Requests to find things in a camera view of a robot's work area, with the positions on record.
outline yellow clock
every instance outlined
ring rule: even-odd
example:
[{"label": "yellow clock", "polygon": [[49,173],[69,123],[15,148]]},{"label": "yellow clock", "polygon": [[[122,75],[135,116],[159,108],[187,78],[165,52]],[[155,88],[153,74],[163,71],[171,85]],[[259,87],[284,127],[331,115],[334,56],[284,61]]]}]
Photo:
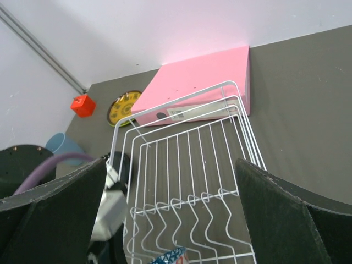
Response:
[{"label": "yellow clock", "polygon": [[[109,125],[114,127],[116,126],[117,122],[120,119],[130,116],[131,108],[140,96],[141,96],[140,91],[129,91],[121,95],[119,98],[117,98],[110,105],[108,110],[107,119],[108,119]],[[120,127],[123,127],[128,124],[130,124],[129,120],[122,123]]]}]

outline pink binder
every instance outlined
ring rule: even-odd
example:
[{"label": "pink binder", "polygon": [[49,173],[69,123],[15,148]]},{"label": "pink binder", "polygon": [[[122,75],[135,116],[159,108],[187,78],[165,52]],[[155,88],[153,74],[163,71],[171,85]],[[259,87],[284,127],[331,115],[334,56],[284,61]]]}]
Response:
[{"label": "pink binder", "polygon": [[[138,101],[133,105],[131,112],[139,113],[143,110],[162,105],[168,101],[191,94],[195,91],[222,83],[224,81],[235,81],[239,88],[239,93],[235,86],[225,86],[225,96],[239,95],[245,106],[246,113],[249,114],[249,47],[229,49],[227,51],[216,52],[201,57],[183,60],[161,66],[148,87],[142,93]],[[156,112],[144,114],[137,117],[140,125],[147,124],[154,120],[162,119],[172,114],[193,108],[204,103],[208,103],[223,98],[220,89],[198,95],[194,98],[173,104],[172,106],[159,109]],[[227,104],[238,105],[237,100],[229,100]],[[157,122],[156,125],[170,124],[190,118],[199,113],[206,113],[216,108],[223,108],[224,102],[211,104],[209,107],[201,107],[197,111],[190,111],[177,115],[173,118]],[[216,119],[228,115],[227,111],[220,111],[205,118],[195,120]]]}]

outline red block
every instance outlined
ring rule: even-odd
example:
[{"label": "red block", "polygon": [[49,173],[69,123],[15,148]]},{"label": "red block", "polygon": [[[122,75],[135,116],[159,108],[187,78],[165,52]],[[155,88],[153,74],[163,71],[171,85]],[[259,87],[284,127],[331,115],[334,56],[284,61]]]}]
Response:
[{"label": "red block", "polygon": [[89,117],[93,114],[96,104],[88,95],[76,96],[71,109],[80,117]]}]

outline dish rack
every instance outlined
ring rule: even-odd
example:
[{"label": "dish rack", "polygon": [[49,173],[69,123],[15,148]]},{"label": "dish rack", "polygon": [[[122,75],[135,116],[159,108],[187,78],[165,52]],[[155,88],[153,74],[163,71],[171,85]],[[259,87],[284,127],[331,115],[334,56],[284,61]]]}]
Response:
[{"label": "dish rack", "polygon": [[[121,119],[115,127],[111,158],[117,147],[131,157],[124,225],[124,250],[131,263],[149,263],[165,252],[184,246],[190,263],[256,263],[241,207],[234,162],[246,158],[266,169],[249,119],[239,96],[196,106],[165,117],[176,117],[197,108],[229,100],[238,106],[199,114],[177,123],[157,125],[160,120],[125,130],[127,120],[215,89],[233,81],[208,87]],[[189,122],[226,109],[228,116],[217,120]]]}]

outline blue plastic container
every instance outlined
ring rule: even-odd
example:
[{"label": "blue plastic container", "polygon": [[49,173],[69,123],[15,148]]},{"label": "blue plastic container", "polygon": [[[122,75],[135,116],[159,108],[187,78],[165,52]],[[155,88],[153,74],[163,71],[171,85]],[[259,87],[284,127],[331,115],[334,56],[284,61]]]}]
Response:
[{"label": "blue plastic container", "polygon": [[[45,148],[54,153],[54,155],[60,155],[68,152],[80,152],[84,153],[83,149],[65,133],[57,133],[53,135]],[[79,166],[83,163],[81,159],[67,159],[64,161],[72,166]]]}]

